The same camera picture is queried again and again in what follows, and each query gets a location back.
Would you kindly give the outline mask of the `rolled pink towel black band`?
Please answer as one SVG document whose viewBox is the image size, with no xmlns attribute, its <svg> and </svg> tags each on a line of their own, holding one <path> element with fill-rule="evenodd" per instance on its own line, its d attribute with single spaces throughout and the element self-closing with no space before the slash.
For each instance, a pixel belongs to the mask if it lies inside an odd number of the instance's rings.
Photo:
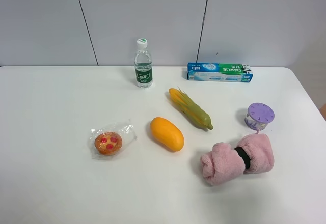
<svg viewBox="0 0 326 224">
<path fill-rule="evenodd" d="M 229 143 L 216 143 L 200 157 L 200 162 L 205 181 L 217 186 L 243 174 L 269 172 L 275 159 L 269 137 L 254 133 L 243 137 L 235 148 Z"/>
</svg>

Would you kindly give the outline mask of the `blue green toothpaste box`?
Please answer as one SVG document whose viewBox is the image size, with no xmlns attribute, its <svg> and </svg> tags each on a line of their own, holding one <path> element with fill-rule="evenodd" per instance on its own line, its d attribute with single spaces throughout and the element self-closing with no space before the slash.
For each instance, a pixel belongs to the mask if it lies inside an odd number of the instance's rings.
<svg viewBox="0 0 326 224">
<path fill-rule="evenodd" d="M 188 63 L 187 80 L 249 83 L 253 78 L 250 65 Z"/>
</svg>

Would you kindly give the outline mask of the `wrapped fruit tart pastry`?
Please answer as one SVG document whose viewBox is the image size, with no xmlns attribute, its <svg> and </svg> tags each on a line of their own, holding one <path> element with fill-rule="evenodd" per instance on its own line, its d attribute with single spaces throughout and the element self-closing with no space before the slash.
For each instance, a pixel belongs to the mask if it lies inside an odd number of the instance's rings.
<svg viewBox="0 0 326 224">
<path fill-rule="evenodd" d="M 137 140 L 131 120 L 91 129 L 87 145 L 93 159 L 111 160 Z"/>
</svg>

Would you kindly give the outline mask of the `yellow orange mango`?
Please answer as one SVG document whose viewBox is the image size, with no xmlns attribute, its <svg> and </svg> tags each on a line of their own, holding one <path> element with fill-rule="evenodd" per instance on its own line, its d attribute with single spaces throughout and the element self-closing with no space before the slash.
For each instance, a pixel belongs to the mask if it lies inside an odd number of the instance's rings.
<svg viewBox="0 0 326 224">
<path fill-rule="evenodd" d="M 167 119 L 154 118 L 150 123 L 150 131 L 155 140 L 173 152 L 180 151 L 184 146 L 182 132 Z"/>
</svg>

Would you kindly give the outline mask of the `toy corn cob green husk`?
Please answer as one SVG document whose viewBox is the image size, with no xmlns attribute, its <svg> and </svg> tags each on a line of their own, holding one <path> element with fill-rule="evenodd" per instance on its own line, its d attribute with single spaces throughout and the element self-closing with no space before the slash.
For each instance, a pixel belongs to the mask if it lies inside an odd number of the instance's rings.
<svg viewBox="0 0 326 224">
<path fill-rule="evenodd" d="M 209 114 L 198 106 L 184 91 L 170 88 L 169 94 L 172 102 L 188 117 L 198 128 L 213 130 Z"/>
</svg>

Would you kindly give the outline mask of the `clear water bottle green label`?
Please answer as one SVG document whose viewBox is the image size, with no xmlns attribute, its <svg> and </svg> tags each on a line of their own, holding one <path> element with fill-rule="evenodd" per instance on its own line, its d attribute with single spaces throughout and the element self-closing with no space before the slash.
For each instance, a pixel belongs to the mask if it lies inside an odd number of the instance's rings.
<svg viewBox="0 0 326 224">
<path fill-rule="evenodd" d="M 137 50 L 134 58 L 135 77 L 140 88 L 152 85 L 152 58 L 145 38 L 137 39 Z"/>
</svg>

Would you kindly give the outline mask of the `purple lid air freshener jar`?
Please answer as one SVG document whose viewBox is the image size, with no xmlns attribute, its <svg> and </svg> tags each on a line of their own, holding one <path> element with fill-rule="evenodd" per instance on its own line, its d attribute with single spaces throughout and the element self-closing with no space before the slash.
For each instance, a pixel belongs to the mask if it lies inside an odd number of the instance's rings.
<svg viewBox="0 0 326 224">
<path fill-rule="evenodd" d="M 255 130 L 264 130 L 275 118 L 274 111 L 264 103 L 252 103 L 244 119 L 246 125 Z"/>
</svg>

